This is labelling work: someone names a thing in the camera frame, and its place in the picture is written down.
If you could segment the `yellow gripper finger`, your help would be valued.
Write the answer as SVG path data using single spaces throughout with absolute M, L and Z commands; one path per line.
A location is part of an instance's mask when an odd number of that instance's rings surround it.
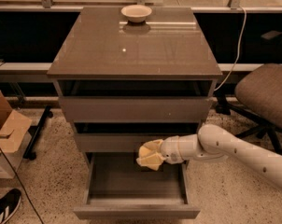
M 159 153 L 153 153 L 143 158 L 137 158 L 136 161 L 141 167 L 148 167 L 151 170 L 157 171 L 165 161 L 165 158 Z
M 152 154 L 153 152 L 160 152 L 162 142 L 162 139 L 146 142 L 139 148 L 139 157 L 143 158 L 149 154 Z

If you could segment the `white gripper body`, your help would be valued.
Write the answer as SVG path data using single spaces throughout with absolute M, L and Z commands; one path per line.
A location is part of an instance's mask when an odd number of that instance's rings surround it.
M 178 136 L 173 136 L 162 141 L 160 151 L 164 157 L 164 160 L 169 164 L 180 163 L 178 140 Z

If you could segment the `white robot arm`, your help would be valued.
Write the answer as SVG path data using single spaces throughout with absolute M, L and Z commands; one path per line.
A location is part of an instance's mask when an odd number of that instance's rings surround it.
M 184 161 L 225 161 L 233 157 L 282 190 L 282 155 L 237 138 L 223 128 L 206 124 L 198 133 L 148 141 L 138 151 L 136 162 L 157 171 L 160 166 Z

